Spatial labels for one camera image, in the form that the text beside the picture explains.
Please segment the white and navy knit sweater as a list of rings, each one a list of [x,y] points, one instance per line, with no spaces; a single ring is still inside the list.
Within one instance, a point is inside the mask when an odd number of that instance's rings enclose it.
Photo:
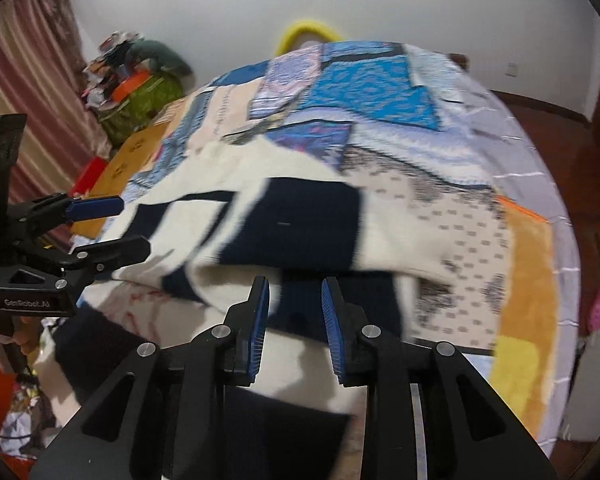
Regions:
[[[403,339],[490,350],[509,267],[493,188],[460,188],[362,148],[338,168],[259,138],[212,142],[126,204],[102,234],[148,259],[89,287],[36,362],[66,422],[141,342],[184,344],[271,286],[262,368],[227,395],[235,479],[326,479],[361,397],[332,374],[321,284]]]

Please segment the red plastic item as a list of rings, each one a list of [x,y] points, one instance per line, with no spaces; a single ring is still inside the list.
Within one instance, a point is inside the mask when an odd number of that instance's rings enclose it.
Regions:
[[[69,195],[82,196],[90,192],[107,166],[108,162],[106,159],[99,156],[93,157],[82,170],[76,182],[73,183]]]

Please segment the orange yellow fleece blanket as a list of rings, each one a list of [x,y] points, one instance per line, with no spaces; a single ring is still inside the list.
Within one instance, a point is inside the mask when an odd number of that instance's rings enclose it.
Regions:
[[[498,201],[512,241],[489,382],[530,434],[539,437],[553,394],[557,344],[553,232],[539,214],[503,196]]]

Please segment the green patterned storage bag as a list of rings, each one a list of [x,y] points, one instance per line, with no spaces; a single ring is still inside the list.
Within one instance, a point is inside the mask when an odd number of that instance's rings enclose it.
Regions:
[[[96,117],[111,145],[118,148],[132,133],[145,129],[166,104],[182,96],[178,78],[153,74],[120,103],[109,102],[96,110]]]

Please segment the orange box on pile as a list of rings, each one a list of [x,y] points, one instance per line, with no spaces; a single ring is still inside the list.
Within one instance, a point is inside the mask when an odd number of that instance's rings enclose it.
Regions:
[[[111,93],[111,99],[116,103],[122,102],[132,92],[148,81],[150,76],[151,72],[148,72],[148,70],[140,70],[125,80],[122,80],[117,88]]]

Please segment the striped red beige curtain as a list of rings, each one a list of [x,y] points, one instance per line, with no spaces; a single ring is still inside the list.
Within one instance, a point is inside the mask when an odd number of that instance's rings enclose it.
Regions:
[[[108,136],[81,100],[84,67],[70,0],[0,1],[0,115],[27,117],[11,203],[68,192],[108,156]]]

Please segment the white cardboard box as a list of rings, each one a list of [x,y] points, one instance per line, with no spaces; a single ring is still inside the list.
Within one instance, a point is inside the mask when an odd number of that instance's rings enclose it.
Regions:
[[[600,437],[600,330],[588,337],[580,356],[559,437],[578,442]]]

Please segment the grey green stuffed cloth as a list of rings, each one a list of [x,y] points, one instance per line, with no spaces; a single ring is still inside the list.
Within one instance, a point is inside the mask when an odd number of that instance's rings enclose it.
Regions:
[[[178,77],[190,76],[190,66],[160,41],[139,39],[126,51],[125,62],[138,64],[147,61],[151,72],[166,72]]]

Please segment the grey checked bed sheet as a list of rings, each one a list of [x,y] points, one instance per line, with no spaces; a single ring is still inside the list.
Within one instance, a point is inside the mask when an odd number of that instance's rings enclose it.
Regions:
[[[427,86],[442,108],[444,122],[467,128],[469,144],[498,194],[546,219],[553,232],[554,277],[559,292],[553,394],[539,437],[545,454],[554,451],[567,404],[579,331],[581,258],[571,220],[553,175],[536,145],[509,108],[463,70],[457,54],[405,48],[417,81]],[[494,349],[468,359],[489,379]]]

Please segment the yellow curved headboard tube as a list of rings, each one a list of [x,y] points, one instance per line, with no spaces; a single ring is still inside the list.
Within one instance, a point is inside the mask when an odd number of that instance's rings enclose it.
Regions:
[[[298,20],[291,23],[283,31],[274,55],[279,56],[294,50],[294,46],[300,39],[313,38],[319,42],[337,42],[343,40],[343,36],[335,29],[315,20]]]

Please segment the blue patchwork patterned bedspread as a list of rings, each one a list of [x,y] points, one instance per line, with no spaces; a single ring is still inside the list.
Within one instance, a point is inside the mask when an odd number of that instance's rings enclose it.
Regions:
[[[391,157],[460,188],[492,185],[467,128],[444,122],[403,44],[308,47],[216,78],[181,107],[154,164],[134,174],[126,203],[212,142],[265,138],[338,168],[347,148]]]

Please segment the white wall socket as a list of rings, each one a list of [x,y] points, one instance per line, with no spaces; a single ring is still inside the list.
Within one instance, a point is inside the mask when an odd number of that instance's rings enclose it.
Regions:
[[[505,71],[505,75],[509,77],[518,76],[518,65],[515,63],[508,63]]]

